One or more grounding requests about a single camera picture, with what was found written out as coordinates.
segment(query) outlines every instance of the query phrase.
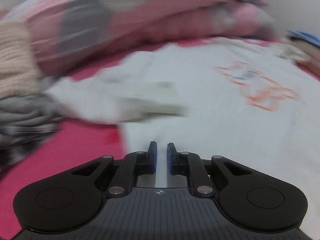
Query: folded clothing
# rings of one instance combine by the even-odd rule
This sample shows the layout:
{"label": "folded clothing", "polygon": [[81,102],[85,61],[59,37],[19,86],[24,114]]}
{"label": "folded clothing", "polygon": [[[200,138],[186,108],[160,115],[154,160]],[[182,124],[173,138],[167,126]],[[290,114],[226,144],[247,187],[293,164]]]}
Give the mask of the folded clothing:
{"label": "folded clothing", "polygon": [[5,18],[27,22],[37,63],[47,75],[61,76],[115,39],[155,21],[232,1],[27,0]]}
{"label": "folded clothing", "polygon": [[317,46],[320,49],[320,39],[311,33],[290,31],[291,40],[303,40],[309,44]]}
{"label": "folded clothing", "polygon": [[245,2],[230,2],[168,16],[111,41],[100,53],[112,54],[145,42],[208,36],[252,37],[265,41],[277,39],[274,20],[262,8]]}
{"label": "folded clothing", "polygon": [[317,46],[318,42],[316,40],[313,41],[309,42],[304,39],[292,38],[290,44],[310,56],[307,62],[299,62],[299,64],[317,78],[320,78],[320,47]]}
{"label": "folded clothing", "polygon": [[0,21],[0,97],[36,93],[39,71],[21,22]]}
{"label": "folded clothing", "polygon": [[62,78],[44,93],[64,116],[97,124],[119,124],[150,114],[184,114],[185,107],[170,82],[132,82],[148,67],[148,60],[142,63],[140,53],[134,53],[121,65],[100,70],[91,78],[79,82]]}
{"label": "folded clothing", "polygon": [[46,96],[0,100],[0,172],[23,160],[58,129],[61,116]]}

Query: pink fabric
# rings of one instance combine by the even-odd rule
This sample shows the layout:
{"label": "pink fabric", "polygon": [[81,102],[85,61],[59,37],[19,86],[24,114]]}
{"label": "pink fabric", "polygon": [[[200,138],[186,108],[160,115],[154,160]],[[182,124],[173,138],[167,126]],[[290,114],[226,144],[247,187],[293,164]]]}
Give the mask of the pink fabric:
{"label": "pink fabric", "polygon": [[[180,12],[187,12],[217,2],[233,0],[27,0],[14,8],[7,19],[23,19],[32,36],[32,49],[47,75],[61,76],[77,63],[125,35]],[[189,25],[200,31],[194,35],[169,35],[178,38],[210,35],[210,18],[204,16]],[[182,26],[172,26],[174,32]]]}
{"label": "pink fabric", "polygon": [[272,23],[273,19],[261,8],[248,3],[232,2],[220,8],[200,8],[166,17],[112,41],[100,52],[112,54],[134,48],[143,42],[159,43],[220,35],[259,35],[262,39],[273,41],[276,34]]}
{"label": "pink fabric", "polygon": [[71,169],[103,155],[122,159],[124,149],[116,126],[85,124],[77,120],[61,123],[61,130],[0,181],[0,236],[13,238],[21,227],[12,201],[28,184]]}
{"label": "pink fabric", "polygon": [[0,10],[0,20],[8,13],[6,10]]}

